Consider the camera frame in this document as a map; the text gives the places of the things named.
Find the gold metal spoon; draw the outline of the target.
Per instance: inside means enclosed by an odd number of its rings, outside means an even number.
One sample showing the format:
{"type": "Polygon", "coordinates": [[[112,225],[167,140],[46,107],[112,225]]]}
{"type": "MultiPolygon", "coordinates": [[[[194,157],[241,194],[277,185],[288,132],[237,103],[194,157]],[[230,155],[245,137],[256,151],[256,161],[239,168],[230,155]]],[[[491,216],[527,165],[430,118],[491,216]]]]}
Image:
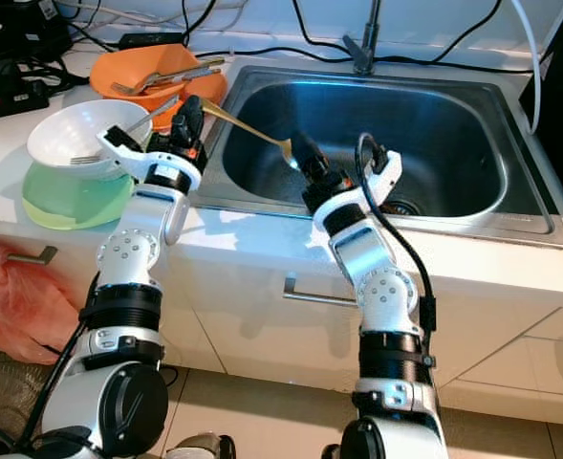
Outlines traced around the gold metal spoon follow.
{"type": "Polygon", "coordinates": [[[242,130],[246,130],[250,134],[253,134],[256,137],[259,137],[260,140],[263,140],[265,142],[269,142],[271,144],[275,144],[276,147],[280,148],[280,150],[281,150],[281,156],[282,156],[282,158],[284,158],[284,163],[286,165],[288,165],[291,169],[295,169],[295,170],[298,169],[297,162],[295,161],[295,158],[294,158],[293,153],[292,153],[292,141],[291,140],[273,139],[269,135],[263,134],[263,132],[258,130],[258,128],[254,128],[253,126],[248,125],[246,122],[239,120],[237,118],[234,118],[233,115],[228,113],[223,108],[220,108],[220,106],[217,105],[216,103],[212,103],[212,101],[210,101],[208,99],[202,99],[201,100],[201,108],[204,111],[204,113],[210,114],[210,115],[212,115],[212,117],[216,117],[217,119],[220,119],[220,120],[225,120],[225,122],[232,123],[233,126],[237,126],[239,128],[242,128],[242,130]]]}

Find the wooden handled metal utensil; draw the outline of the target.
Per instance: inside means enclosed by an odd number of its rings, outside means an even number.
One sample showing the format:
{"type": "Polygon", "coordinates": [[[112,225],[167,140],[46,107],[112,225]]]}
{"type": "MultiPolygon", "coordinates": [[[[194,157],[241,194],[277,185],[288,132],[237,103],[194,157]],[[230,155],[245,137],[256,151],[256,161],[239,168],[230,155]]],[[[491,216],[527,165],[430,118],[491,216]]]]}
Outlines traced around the wooden handled metal utensil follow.
{"type": "Polygon", "coordinates": [[[211,60],[199,61],[197,65],[185,67],[178,71],[173,71],[173,73],[154,73],[147,76],[146,84],[158,84],[160,80],[168,80],[176,77],[188,77],[188,76],[203,76],[210,73],[216,73],[220,70],[220,65],[225,62],[224,58],[211,58],[211,60]]]}

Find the silver metal fork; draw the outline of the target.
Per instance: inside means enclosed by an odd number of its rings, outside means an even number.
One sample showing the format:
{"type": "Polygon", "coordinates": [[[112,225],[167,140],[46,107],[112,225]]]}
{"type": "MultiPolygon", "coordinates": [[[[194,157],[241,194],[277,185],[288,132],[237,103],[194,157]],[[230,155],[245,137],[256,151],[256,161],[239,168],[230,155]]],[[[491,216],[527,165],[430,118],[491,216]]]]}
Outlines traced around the silver metal fork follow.
{"type": "Polygon", "coordinates": [[[145,80],[141,80],[141,82],[136,84],[136,86],[124,86],[124,84],[112,83],[111,88],[112,91],[115,91],[120,95],[136,96],[141,95],[141,93],[147,88],[172,86],[172,84],[182,83],[186,80],[193,80],[195,78],[217,75],[220,73],[220,67],[198,66],[192,67],[192,69],[178,71],[178,73],[166,75],[156,73],[151,74],[150,76],[147,76],[145,80]]]}
{"type": "MultiPolygon", "coordinates": [[[[133,137],[131,135],[134,130],[137,130],[138,127],[145,125],[147,122],[153,121],[153,119],[157,117],[159,114],[161,114],[162,111],[166,111],[172,108],[172,106],[175,106],[178,103],[178,100],[180,100],[180,96],[178,95],[172,96],[170,99],[165,101],[162,105],[160,105],[158,109],[150,111],[150,113],[147,114],[146,117],[142,117],[141,119],[134,122],[133,125],[129,125],[127,128],[123,128],[125,135],[129,137],[129,140],[133,140],[133,137]]],[[[71,165],[94,164],[103,161],[103,158],[105,158],[105,156],[103,156],[102,153],[95,153],[93,154],[93,156],[73,157],[70,160],[70,163],[71,165]]]]}

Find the pale green plate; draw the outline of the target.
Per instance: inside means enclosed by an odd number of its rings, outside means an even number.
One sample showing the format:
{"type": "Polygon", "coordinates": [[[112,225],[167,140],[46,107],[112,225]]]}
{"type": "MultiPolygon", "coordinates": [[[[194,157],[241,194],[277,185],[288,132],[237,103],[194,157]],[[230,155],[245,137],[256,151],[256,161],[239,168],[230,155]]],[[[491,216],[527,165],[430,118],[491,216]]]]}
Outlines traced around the pale green plate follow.
{"type": "Polygon", "coordinates": [[[92,156],[98,148],[71,142],[28,145],[32,156],[22,183],[23,209],[38,226],[50,230],[85,230],[105,226],[122,214],[134,187],[131,176],[92,179],[79,172],[101,172],[111,165],[71,164],[71,159],[92,156]]]}

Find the orange plastic bowl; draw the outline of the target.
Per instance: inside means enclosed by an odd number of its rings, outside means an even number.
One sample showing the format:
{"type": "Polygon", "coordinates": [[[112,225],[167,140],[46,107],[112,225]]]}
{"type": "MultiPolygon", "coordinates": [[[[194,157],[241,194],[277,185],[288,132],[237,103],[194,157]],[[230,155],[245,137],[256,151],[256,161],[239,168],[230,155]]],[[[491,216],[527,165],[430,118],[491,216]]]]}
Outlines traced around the orange plastic bowl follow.
{"type": "Polygon", "coordinates": [[[177,73],[198,65],[198,57],[182,44],[151,45],[115,53],[103,54],[95,61],[89,75],[90,87],[106,98],[119,98],[154,109],[158,103],[173,95],[198,95],[221,103],[228,91],[228,80],[223,74],[203,76],[185,83],[175,83],[160,89],[145,89],[140,95],[127,96],[116,91],[114,83],[133,86],[154,73],[177,73]]]}

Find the black adapter brick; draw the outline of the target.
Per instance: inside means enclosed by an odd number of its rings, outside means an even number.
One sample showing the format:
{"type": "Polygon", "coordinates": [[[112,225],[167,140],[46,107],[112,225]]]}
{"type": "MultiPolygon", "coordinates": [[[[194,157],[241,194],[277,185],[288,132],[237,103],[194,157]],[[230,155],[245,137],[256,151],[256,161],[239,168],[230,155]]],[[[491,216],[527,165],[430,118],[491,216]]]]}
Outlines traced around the black adapter brick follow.
{"type": "Polygon", "coordinates": [[[116,48],[128,50],[159,45],[184,44],[186,34],[182,32],[125,33],[120,37],[116,48]]]}

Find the white ceramic bowl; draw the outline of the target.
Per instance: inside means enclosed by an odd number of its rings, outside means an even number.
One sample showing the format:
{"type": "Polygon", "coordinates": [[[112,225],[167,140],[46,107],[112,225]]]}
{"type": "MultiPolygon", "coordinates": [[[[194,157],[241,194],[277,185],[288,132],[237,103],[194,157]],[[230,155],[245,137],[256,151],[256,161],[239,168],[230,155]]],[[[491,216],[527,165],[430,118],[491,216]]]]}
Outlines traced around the white ceramic bowl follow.
{"type": "MultiPolygon", "coordinates": [[[[34,162],[64,172],[72,178],[114,180],[123,175],[122,169],[103,152],[100,135],[116,125],[127,128],[145,117],[147,110],[131,101],[116,99],[90,100],[50,115],[42,120],[27,140],[27,150],[34,162]],[[94,164],[71,165],[73,157],[102,153],[103,161],[94,164]]],[[[147,122],[132,132],[140,144],[146,144],[153,134],[153,122],[147,122]]]]}

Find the stainless steel sink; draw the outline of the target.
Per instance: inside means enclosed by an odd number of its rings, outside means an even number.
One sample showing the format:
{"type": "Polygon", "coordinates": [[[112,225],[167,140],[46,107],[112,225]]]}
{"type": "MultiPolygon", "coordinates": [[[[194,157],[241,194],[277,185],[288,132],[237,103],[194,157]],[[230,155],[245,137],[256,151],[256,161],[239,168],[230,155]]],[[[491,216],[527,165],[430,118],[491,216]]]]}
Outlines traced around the stainless steel sink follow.
{"type": "Polygon", "coordinates": [[[295,132],[348,169],[360,134],[399,152],[381,208],[395,227],[563,249],[559,209],[495,84],[246,66],[217,121],[195,205],[306,219],[306,179],[275,142],[295,132]]]}

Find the chrome sink faucet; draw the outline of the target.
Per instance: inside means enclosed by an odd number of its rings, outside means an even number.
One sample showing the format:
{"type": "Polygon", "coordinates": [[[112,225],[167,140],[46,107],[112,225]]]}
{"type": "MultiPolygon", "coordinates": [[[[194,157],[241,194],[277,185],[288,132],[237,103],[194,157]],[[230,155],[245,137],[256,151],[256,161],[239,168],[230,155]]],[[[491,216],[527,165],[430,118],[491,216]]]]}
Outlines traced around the chrome sink faucet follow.
{"type": "Polygon", "coordinates": [[[376,51],[379,35],[379,13],[382,0],[372,0],[367,23],[358,42],[345,34],[341,40],[346,53],[354,61],[354,74],[358,77],[369,77],[376,66],[376,51]]]}

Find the black power strip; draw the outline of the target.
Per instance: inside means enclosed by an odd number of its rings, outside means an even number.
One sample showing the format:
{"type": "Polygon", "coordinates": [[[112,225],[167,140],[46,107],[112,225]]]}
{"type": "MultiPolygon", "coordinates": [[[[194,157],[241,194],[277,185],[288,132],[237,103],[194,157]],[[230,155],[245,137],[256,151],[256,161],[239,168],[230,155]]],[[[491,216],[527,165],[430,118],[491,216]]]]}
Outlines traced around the black power strip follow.
{"type": "Polygon", "coordinates": [[[49,108],[48,87],[41,80],[18,75],[0,76],[0,118],[49,108]]]}

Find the white cabinet door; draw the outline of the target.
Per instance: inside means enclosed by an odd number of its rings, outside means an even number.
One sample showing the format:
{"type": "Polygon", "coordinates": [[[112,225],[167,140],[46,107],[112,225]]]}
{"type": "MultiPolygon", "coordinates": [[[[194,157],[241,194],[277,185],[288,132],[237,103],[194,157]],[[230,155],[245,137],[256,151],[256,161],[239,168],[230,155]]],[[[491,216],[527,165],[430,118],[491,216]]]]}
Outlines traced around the white cabinet door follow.
{"type": "Polygon", "coordinates": [[[282,297],[289,273],[303,292],[350,297],[351,285],[329,257],[172,261],[188,278],[186,294],[226,372],[338,392],[355,388],[359,310],[282,297]]]}

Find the black charger with white label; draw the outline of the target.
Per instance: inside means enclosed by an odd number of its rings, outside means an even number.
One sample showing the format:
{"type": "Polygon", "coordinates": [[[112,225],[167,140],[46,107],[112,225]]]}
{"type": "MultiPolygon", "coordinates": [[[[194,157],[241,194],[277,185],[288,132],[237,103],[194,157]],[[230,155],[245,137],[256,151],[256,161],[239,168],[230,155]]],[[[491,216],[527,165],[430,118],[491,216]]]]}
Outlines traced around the black charger with white label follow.
{"type": "Polygon", "coordinates": [[[54,0],[0,0],[0,56],[54,60],[72,47],[54,0]]]}

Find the red plastic bag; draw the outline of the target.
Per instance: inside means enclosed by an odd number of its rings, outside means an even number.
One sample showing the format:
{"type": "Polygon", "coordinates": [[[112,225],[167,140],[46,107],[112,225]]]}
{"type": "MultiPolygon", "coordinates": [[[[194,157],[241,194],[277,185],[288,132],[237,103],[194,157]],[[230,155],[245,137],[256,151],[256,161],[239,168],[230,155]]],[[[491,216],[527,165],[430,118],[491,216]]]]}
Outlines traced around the red plastic bag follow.
{"type": "Polygon", "coordinates": [[[0,351],[26,363],[54,364],[78,325],[73,290],[40,264],[11,261],[0,241],[0,351]]]}

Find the white drawer front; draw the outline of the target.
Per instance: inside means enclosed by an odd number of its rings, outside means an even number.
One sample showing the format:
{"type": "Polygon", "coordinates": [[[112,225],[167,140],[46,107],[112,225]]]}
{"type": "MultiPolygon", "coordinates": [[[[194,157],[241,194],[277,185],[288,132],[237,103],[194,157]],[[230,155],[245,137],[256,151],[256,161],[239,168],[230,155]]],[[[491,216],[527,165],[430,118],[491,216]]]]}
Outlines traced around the white drawer front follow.
{"type": "Polygon", "coordinates": [[[437,386],[455,380],[563,307],[563,293],[553,290],[446,276],[434,276],[431,285],[437,297],[437,331],[431,334],[437,386]]]}
{"type": "Polygon", "coordinates": [[[444,385],[440,401],[563,425],[563,307],[444,385]]]}

